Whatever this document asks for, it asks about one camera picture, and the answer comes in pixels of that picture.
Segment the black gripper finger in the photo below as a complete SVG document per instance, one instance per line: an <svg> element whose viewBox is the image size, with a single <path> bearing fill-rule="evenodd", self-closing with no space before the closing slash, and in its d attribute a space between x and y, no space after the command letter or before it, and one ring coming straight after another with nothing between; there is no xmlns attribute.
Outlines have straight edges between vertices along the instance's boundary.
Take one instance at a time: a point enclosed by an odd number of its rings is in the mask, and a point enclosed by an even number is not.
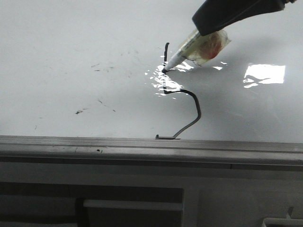
<svg viewBox="0 0 303 227"><path fill-rule="evenodd" d="M203 36L240 20L284 9L283 0L206 0L192 17Z"/></svg>

